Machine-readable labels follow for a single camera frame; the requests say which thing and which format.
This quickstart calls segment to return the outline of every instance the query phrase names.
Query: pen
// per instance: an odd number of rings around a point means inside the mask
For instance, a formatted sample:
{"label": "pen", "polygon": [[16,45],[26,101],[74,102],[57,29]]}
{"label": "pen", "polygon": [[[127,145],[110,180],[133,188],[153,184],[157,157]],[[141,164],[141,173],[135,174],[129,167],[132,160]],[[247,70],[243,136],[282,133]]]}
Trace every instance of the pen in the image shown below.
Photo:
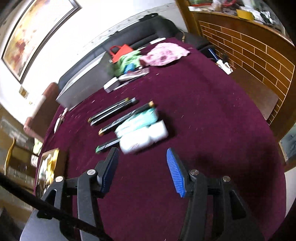
{"label": "pen", "polygon": [[119,126],[122,122],[124,122],[125,120],[127,120],[128,118],[130,118],[132,115],[134,114],[138,114],[141,113],[145,110],[148,110],[150,108],[154,107],[154,103],[153,101],[150,101],[149,103],[129,112],[128,114],[124,115],[123,117],[120,117],[119,119],[117,119],[116,121],[112,122],[111,124],[103,127],[102,129],[100,129],[99,131],[99,136],[104,135],[105,133],[107,133],[108,131],[110,131],[111,129]]}
{"label": "pen", "polygon": [[114,145],[116,145],[117,143],[119,143],[120,138],[119,139],[112,139],[106,143],[104,143],[103,145],[99,145],[96,148],[96,153],[99,154],[101,151],[107,149],[108,147],[113,147]]}
{"label": "pen", "polygon": [[117,102],[116,104],[113,104],[113,105],[109,106],[109,107],[106,108],[105,110],[102,110],[102,111],[99,112],[98,114],[96,114],[96,115],[90,117],[90,118],[88,119],[87,122],[88,122],[88,123],[91,123],[94,119],[97,119],[100,115],[103,115],[104,113],[106,113],[106,112],[108,112],[108,111],[110,111],[110,110],[116,108],[117,106],[119,106],[119,105],[121,105],[121,104],[127,102],[128,100],[129,100],[128,98],[125,98],[124,100],[121,100],[121,101]]}
{"label": "pen", "polygon": [[131,100],[117,106],[116,108],[112,109],[111,111],[107,112],[106,114],[101,115],[97,119],[93,120],[91,122],[91,126],[96,126],[96,125],[104,122],[106,119],[109,119],[110,117],[112,117],[113,115],[118,113],[119,111],[123,111],[123,110],[127,109],[129,106],[134,105],[136,103],[137,103],[136,98],[132,98]]}

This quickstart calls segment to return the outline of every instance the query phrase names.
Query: picture frame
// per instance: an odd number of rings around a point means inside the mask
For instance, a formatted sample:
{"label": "picture frame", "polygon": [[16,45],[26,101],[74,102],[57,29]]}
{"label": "picture frame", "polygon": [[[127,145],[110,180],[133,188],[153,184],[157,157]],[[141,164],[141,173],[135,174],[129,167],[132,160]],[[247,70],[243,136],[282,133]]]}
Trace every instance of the picture frame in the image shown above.
{"label": "picture frame", "polygon": [[76,0],[32,0],[28,4],[1,57],[20,84],[51,36],[80,9]]}

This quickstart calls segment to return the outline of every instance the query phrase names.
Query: black cable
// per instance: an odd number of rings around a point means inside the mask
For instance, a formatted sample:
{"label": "black cable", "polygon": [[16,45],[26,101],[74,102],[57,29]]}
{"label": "black cable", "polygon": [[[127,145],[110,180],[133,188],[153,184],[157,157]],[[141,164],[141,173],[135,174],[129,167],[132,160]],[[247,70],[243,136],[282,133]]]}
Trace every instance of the black cable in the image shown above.
{"label": "black cable", "polygon": [[17,198],[21,199],[25,203],[34,207],[39,211],[45,212],[47,215],[67,223],[68,225],[78,228],[84,232],[92,234],[102,240],[112,240],[104,231],[78,219],[75,218],[63,210],[55,208],[49,203],[35,197],[33,194],[22,189],[19,185],[7,178],[3,173],[0,172],[0,186],[9,191],[11,194],[15,195]]}

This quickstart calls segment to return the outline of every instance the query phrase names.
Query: red bag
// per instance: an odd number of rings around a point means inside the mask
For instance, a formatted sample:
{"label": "red bag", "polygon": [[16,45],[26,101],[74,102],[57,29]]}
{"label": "red bag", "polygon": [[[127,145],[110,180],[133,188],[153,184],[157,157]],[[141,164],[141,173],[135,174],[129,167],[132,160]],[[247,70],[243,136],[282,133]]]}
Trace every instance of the red bag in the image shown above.
{"label": "red bag", "polygon": [[[112,52],[112,49],[115,47],[119,48],[117,53]],[[133,49],[131,47],[129,47],[127,44],[124,44],[123,46],[117,46],[117,45],[112,46],[110,48],[110,55],[112,56],[112,62],[116,63],[122,55],[130,53],[132,51],[133,51]]]}

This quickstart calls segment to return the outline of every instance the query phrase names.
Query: gold chair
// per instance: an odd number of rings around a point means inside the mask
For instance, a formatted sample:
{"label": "gold chair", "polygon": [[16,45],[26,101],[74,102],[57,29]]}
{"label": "gold chair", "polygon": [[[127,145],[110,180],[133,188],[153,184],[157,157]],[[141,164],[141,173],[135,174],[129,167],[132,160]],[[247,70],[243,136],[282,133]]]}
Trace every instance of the gold chair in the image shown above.
{"label": "gold chair", "polygon": [[[19,172],[24,173],[27,176],[35,178],[36,168],[31,165],[30,160],[29,160],[29,162],[25,162],[24,160],[21,160],[18,157],[12,155],[13,151],[16,149],[20,149],[20,150],[28,153],[30,156],[34,155],[34,156],[39,157],[39,155],[35,154],[34,152],[17,145],[16,139],[13,138],[12,145],[7,152],[7,156],[6,156],[6,160],[5,160],[5,164],[4,164],[4,175],[8,176],[8,167],[11,167]],[[22,186],[23,188],[25,188],[27,190],[34,189],[34,187],[32,185],[27,184],[25,181],[23,181],[21,179],[15,178],[14,181],[18,185]]]}

